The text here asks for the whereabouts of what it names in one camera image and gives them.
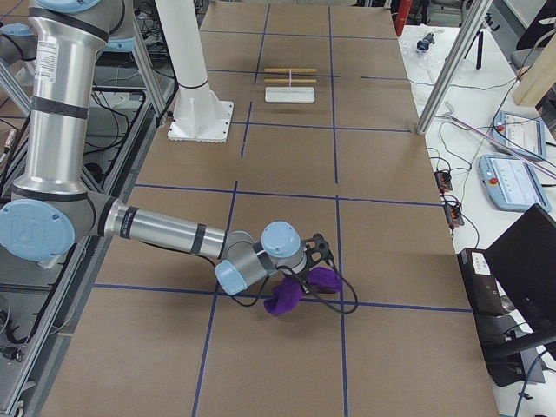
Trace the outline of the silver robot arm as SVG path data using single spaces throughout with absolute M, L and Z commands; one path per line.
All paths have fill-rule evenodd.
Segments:
M 13 255 L 47 261 L 86 236 L 120 236 L 216 259 L 222 289 L 236 295 L 283 273 L 308 273 L 307 250 L 287 222 L 272 222 L 255 240 L 218 228 L 131 207 L 90 191 L 81 178 L 89 98 L 98 53 L 132 35 L 130 1 L 33 1 L 36 71 L 24 173 L 1 211 L 1 243 Z

